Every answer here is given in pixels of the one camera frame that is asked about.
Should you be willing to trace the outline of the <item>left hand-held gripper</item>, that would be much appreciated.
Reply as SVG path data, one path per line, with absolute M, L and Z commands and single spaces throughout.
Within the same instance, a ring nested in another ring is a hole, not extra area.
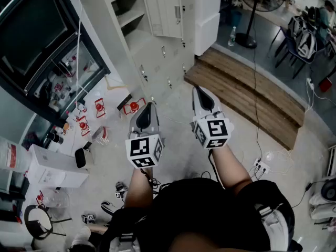
M 129 138 L 125 141 L 128 161 L 136 169 L 159 164 L 164 143 L 154 103 L 142 106 L 131 118 Z

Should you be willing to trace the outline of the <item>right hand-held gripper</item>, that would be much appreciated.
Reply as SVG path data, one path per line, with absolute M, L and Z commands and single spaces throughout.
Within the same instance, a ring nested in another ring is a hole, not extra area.
M 221 111 L 221 102 L 210 90 L 195 86 L 192 90 L 193 132 L 204 149 L 211 150 L 223 147 L 231 139 L 234 125 Z

